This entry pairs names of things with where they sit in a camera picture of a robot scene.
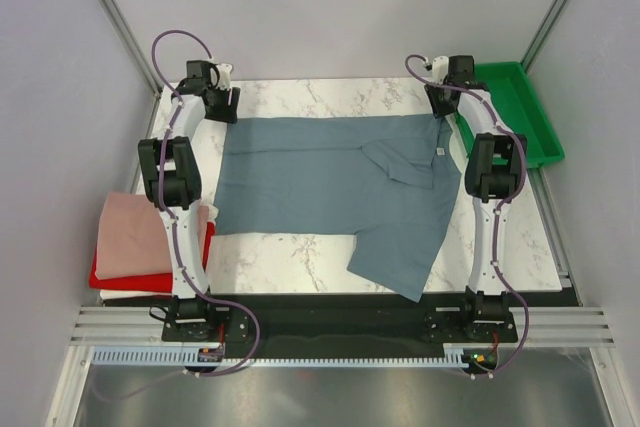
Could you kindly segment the blue grey t shirt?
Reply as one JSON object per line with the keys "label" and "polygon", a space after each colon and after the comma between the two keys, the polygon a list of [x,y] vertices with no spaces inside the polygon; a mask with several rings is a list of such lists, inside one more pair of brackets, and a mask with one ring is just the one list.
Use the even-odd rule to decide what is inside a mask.
{"label": "blue grey t shirt", "polygon": [[430,114],[250,118],[226,134],[221,235],[351,235],[351,273],[418,301],[460,187],[448,122]]}

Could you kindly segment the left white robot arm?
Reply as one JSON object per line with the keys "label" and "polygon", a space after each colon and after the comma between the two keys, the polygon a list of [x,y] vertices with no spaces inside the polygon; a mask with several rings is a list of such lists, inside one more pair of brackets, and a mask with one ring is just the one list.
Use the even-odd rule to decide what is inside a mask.
{"label": "left white robot arm", "polygon": [[240,89],[231,85],[232,71],[228,63],[187,62],[161,134],[138,143],[144,191],[158,211],[169,246],[172,287],[164,311],[165,342],[223,338],[224,322],[203,299],[209,287],[200,246],[202,179],[191,140],[204,121],[237,121]]}

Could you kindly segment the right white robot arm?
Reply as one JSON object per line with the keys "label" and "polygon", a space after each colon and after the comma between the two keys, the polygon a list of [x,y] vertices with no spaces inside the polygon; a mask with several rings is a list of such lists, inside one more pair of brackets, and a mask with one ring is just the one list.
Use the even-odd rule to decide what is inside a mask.
{"label": "right white robot arm", "polygon": [[475,215],[473,263],[460,313],[449,319],[472,342],[516,342],[513,288],[503,259],[510,207],[526,180],[526,138],[502,120],[489,88],[476,80],[471,56],[440,56],[426,60],[424,67],[430,73],[425,92],[434,116],[455,114],[473,135],[464,172]]}

